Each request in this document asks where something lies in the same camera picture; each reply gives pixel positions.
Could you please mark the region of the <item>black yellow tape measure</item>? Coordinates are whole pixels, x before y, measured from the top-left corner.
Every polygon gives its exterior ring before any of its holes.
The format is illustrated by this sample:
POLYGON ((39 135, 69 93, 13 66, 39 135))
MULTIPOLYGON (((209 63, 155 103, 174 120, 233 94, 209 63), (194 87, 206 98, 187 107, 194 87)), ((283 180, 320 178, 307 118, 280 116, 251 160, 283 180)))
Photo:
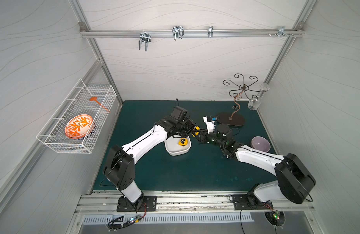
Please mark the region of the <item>black yellow tape measure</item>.
POLYGON ((187 146, 188 145, 188 139, 187 138, 181 138, 180 140, 179 140, 179 142, 178 142, 178 145, 180 145, 180 146, 187 146))

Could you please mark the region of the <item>white storage box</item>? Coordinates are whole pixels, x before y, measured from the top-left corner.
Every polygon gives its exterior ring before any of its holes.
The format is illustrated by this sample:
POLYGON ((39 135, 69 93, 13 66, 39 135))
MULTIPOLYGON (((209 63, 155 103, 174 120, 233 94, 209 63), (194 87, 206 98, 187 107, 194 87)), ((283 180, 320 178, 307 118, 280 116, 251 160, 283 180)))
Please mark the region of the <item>white storage box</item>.
POLYGON ((192 145, 190 138, 186 137, 189 142, 188 142, 188 145, 184 146, 184 147, 178 145, 178 142, 181 138, 170 137, 164 141, 165 149, 170 156, 173 156, 173 157, 179 156, 179 155, 183 155, 183 154, 186 154, 189 152, 191 145, 192 145))

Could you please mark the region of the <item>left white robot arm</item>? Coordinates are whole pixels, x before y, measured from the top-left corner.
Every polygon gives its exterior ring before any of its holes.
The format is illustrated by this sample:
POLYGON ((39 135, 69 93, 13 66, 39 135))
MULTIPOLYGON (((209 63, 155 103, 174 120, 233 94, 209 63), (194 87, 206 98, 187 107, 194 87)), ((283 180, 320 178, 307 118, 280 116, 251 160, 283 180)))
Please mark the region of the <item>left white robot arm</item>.
POLYGON ((119 190, 136 207, 141 207, 144 193, 135 183, 135 165, 156 145, 169 137, 188 137, 196 128, 196 123, 190 118, 175 120, 165 117, 145 134, 123 146, 114 145, 108 151, 104 168, 105 178, 119 190))

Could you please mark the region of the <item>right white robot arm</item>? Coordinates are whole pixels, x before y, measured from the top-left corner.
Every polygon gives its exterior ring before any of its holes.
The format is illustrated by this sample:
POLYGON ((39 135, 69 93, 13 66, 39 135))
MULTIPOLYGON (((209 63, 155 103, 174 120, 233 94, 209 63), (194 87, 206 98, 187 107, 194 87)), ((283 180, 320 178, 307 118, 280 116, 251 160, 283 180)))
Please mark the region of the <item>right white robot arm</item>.
POLYGON ((200 131, 195 137, 200 143, 218 146, 228 159, 253 165, 275 176, 276 180, 258 183, 249 190, 247 202, 251 205, 264 206, 269 201, 282 199, 295 204, 313 201, 310 192, 316 180, 295 154, 283 156, 259 151, 235 141, 231 133, 200 131))

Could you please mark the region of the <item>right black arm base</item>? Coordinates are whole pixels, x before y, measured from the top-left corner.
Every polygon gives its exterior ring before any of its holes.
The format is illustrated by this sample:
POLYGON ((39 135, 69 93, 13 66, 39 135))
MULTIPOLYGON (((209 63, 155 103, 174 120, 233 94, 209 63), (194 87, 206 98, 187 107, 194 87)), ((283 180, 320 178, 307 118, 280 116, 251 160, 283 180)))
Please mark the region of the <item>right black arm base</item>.
POLYGON ((230 195, 228 200, 233 204, 235 210, 272 210, 272 202, 261 202, 253 195, 248 194, 235 194, 230 195))

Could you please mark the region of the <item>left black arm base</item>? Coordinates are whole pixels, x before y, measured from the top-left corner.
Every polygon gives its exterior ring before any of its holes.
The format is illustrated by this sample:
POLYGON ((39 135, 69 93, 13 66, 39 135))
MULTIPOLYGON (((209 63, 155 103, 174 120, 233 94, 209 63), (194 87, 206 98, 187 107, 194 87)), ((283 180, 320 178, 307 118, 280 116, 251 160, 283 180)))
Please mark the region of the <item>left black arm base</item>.
POLYGON ((117 212, 154 212, 156 210, 157 196, 147 196, 144 193, 137 201, 131 202, 126 197, 120 197, 117 202, 117 212))

